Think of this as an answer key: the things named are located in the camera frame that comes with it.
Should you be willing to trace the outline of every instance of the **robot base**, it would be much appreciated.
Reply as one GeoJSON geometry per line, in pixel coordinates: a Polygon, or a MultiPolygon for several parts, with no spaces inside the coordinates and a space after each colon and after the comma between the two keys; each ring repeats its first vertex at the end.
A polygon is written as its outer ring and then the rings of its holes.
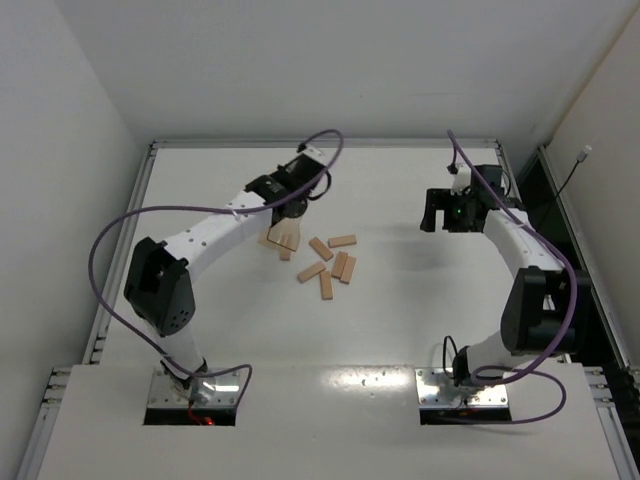
{"type": "Polygon", "coordinates": [[[442,368],[416,368],[416,386],[421,425],[456,425],[455,419],[511,420],[504,385],[455,387],[442,368]]]}
{"type": "Polygon", "coordinates": [[[190,391],[179,388],[161,367],[151,378],[144,425],[235,426],[236,400],[240,392],[237,372],[215,378],[194,379],[190,391]]]}

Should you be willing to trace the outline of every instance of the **white wall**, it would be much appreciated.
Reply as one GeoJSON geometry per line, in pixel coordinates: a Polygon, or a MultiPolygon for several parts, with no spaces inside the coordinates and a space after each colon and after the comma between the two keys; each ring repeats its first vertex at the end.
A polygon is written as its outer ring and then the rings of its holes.
{"type": "Polygon", "coordinates": [[[640,362],[640,13],[586,86],[549,146],[550,167],[564,181],[578,151],[593,153],[578,168],[563,200],[612,299],[631,361],[640,362]]]}
{"type": "Polygon", "coordinates": [[[517,164],[637,0],[56,0],[158,136],[498,137],[517,164]]]}
{"type": "Polygon", "coordinates": [[[89,247],[126,208],[142,152],[53,1],[0,2],[0,65],[0,479],[9,479],[51,368],[82,358],[96,308],[89,247]]]}

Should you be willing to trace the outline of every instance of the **black cable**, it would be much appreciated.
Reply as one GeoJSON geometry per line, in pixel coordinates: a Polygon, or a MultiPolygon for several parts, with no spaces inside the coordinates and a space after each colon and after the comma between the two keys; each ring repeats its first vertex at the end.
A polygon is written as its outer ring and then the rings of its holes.
{"type": "Polygon", "coordinates": [[[558,200],[558,197],[560,197],[560,194],[564,190],[564,187],[566,187],[567,184],[569,183],[569,180],[571,180],[571,177],[573,177],[573,174],[576,173],[576,169],[578,168],[578,165],[580,165],[580,163],[582,163],[582,162],[580,162],[580,160],[576,160],[576,163],[573,165],[573,168],[571,169],[571,172],[567,176],[567,179],[564,181],[562,186],[558,189],[558,193],[556,193],[554,195],[553,199],[549,202],[549,207],[544,212],[544,215],[542,215],[542,219],[540,220],[540,222],[538,222],[538,226],[536,227],[536,230],[540,230],[542,228],[542,225],[544,224],[544,221],[549,216],[549,213],[551,212],[551,209],[553,209],[553,205],[558,200]]]}
{"type": "Polygon", "coordinates": [[[446,337],[444,337],[444,341],[442,342],[442,371],[444,372],[444,374],[453,379],[453,373],[451,375],[449,375],[449,373],[447,373],[447,343],[451,342],[451,346],[453,347],[453,358],[456,358],[458,356],[458,346],[456,345],[456,342],[453,340],[453,337],[451,337],[451,335],[447,335],[446,337]]]}

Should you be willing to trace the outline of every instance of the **white table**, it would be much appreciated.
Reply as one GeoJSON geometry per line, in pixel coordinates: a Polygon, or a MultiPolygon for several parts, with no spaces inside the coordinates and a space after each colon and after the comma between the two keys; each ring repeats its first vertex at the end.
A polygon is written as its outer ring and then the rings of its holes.
{"type": "MultiPolygon", "coordinates": [[[[468,153],[477,164],[498,161],[493,148],[468,153]]],[[[143,204],[221,206],[292,155],[292,148],[160,148],[143,204]]],[[[411,366],[439,365],[444,335],[462,346],[495,332],[512,284],[484,236],[418,228],[426,189],[451,184],[450,158],[450,148],[347,148],[331,191],[304,217],[291,262],[248,240],[200,277],[193,324],[209,365],[256,368],[236,427],[143,426],[158,358],[111,322],[100,365],[73,370],[40,478],[617,478],[579,365],[545,364],[569,392],[549,421],[419,425],[411,366]],[[323,302],[318,282],[295,279],[318,260],[305,240],[349,233],[358,236],[347,247],[358,258],[353,281],[335,285],[335,299],[323,302]],[[374,367],[352,367],[367,365],[374,367]],[[394,381],[371,373],[385,370],[394,381]]],[[[134,242],[200,218],[142,216],[134,242]]],[[[121,277],[115,284],[122,292],[121,277]]],[[[135,320],[121,294],[116,309],[135,320]]],[[[96,328],[104,333],[104,321],[96,328]]],[[[559,399],[537,378],[509,395],[515,418],[559,399]]]]}

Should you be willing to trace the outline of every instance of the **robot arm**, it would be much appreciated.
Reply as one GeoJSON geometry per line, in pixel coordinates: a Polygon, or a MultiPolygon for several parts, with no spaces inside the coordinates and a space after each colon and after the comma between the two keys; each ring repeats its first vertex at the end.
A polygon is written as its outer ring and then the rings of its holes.
{"type": "MultiPolygon", "coordinates": [[[[271,205],[288,197],[315,178],[324,168],[324,154],[306,147],[285,166],[248,183],[227,207],[242,211],[271,205]]],[[[211,215],[186,230],[156,242],[147,237],[135,246],[124,296],[135,313],[157,334],[158,344],[178,364],[190,371],[206,372],[207,364],[198,350],[190,321],[196,310],[193,283],[225,252],[245,239],[285,222],[294,222],[305,213],[311,190],[275,209],[265,208],[252,215],[211,215]]],[[[290,242],[283,248],[295,250],[290,242]]],[[[278,238],[269,239],[279,243],[278,238]]],[[[174,380],[187,389],[191,377],[163,361],[174,380]]]]}
{"type": "MultiPolygon", "coordinates": [[[[477,167],[511,212],[524,224],[527,213],[504,197],[500,186],[502,168],[477,167]]],[[[443,228],[450,232],[481,232],[493,242],[514,278],[502,314],[500,330],[483,342],[464,347],[454,359],[456,385],[470,382],[470,372],[485,365],[513,368],[533,360],[551,343],[567,310],[568,277],[560,261],[495,205],[467,168],[455,173],[451,189],[429,189],[421,229],[435,231],[437,210],[444,210],[443,228]]],[[[555,354],[575,353],[584,341],[591,282],[584,271],[576,272],[578,303],[571,328],[555,354]]],[[[501,376],[502,371],[482,375],[501,376]]]]}

